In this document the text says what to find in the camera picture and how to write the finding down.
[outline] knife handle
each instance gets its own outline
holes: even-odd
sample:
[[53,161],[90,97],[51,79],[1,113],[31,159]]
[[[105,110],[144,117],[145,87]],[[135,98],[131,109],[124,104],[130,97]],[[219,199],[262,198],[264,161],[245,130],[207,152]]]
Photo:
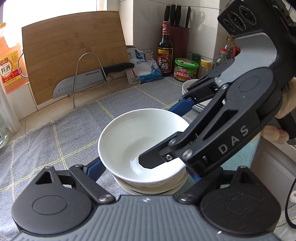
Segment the knife handle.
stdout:
[[170,17],[170,4],[167,4],[167,6],[165,7],[165,18],[164,21],[168,21]]
[[121,64],[114,64],[108,67],[104,67],[104,71],[107,76],[110,73],[118,73],[126,69],[132,69],[134,67],[135,65],[133,63],[121,63]]
[[190,14],[191,14],[191,7],[188,7],[187,16],[186,16],[186,22],[185,22],[185,28],[188,28]]
[[176,5],[172,4],[170,7],[170,25],[175,26],[175,19],[176,19]]
[[181,5],[177,5],[175,26],[179,26],[180,20],[181,20]]

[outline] jar label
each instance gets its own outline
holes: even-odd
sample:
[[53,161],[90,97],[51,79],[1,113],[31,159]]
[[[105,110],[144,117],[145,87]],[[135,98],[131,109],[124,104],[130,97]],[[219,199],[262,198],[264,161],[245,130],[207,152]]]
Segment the jar label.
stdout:
[[156,63],[162,73],[170,73],[172,69],[172,56],[173,49],[158,48],[158,54],[162,54],[156,57]]
[[185,82],[187,80],[194,79],[195,77],[196,77],[196,70],[183,69],[178,66],[175,66],[174,78],[176,80]]
[[18,80],[21,75],[17,68],[17,51],[0,60],[0,74],[4,86]]

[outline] condiment bottle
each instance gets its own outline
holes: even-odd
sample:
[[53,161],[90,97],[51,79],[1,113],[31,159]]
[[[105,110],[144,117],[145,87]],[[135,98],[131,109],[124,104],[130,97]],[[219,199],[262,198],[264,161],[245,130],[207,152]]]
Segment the condiment bottle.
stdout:
[[226,55],[227,55],[227,50],[225,48],[221,49],[220,56],[218,56],[217,58],[215,58],[215,60],[213,62],[213,68],[215,68],[219,64],[225,62],[227,60]]
[[[17,67],[17,60],[22,53],[21,44],[15,42],[14,46],[8,47],[5,35],[9,32],[6,28],[6,23],[0,24],[0,76],[8,94],[27,84],[28,79],[20,75]],[[23,75],[27,75],[24,58],[20,59],[20,69]]]
[[162,40],[158,45],[156,63],[164,77],[172,70],[173,44],[170,40],[170,22],[163,21]]
[[200,59],[201,59],[201,55],[200,54],[197,54],[197,53],[193,53],[192,54],[192,60],[196,63],[198,63],[198,66],[200,65]]
[[231,36],[227,36],[226,42],[227,42],[227,44],[225,46],[225,49],[227,50],[226,58],[231,59],[231,58],[233,58],[233,55],[235,53],[234,45],[232,43],[233,38]]
[[201,59],[197,78],[200,79],[211,70],[212,62],[210,60]]

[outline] stacked bowl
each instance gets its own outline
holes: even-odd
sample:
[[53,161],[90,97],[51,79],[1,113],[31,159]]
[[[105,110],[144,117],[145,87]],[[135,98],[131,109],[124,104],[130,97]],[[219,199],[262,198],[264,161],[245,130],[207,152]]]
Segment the stacked bowl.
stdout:
[[102,131],[98,152],[116,182],[132,195],[171,195],[186,182],[185,164],[176,158],[153,169],[139,155],[189,124],[167,110],[139,109],[118,116]]

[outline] screw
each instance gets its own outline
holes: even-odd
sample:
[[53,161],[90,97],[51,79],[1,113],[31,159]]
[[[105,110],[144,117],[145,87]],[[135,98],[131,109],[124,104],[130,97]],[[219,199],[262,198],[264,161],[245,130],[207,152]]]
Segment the screw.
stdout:
[[193,153],[193,151],[191,149],[188,149],[183,153],[182,158],[186,160],[192,156],[192,153]]
[[171,161],[171,160],[173,159],[173,157],[172,157],[171,155],[167,155],[165,158],[166,158],[168,161]]
[[113,202],[114,199],[115,199],[114,196],[112,196],[111,194],[103,194],[99,196],[99,201],[105,202],[105,203]]
[[170,142],[168,143],[169,146],[174,145],[176,142],[176,138],[173,138],[172,140],[170,140]]
[[193,195],[190,193],[183,193],[179,198],[184,202],[190,202],[193,199]]
[[78,168],[81,169],[81,168],[83,168],[83,165],[82,164],[76,164],[75,167],[78,167]]
[[228,87],[229,87],[229,84],[224,84],[224,85],[222,85],[221,89],[222,89],[222,90],[225,90],[225,89],[227,89]]

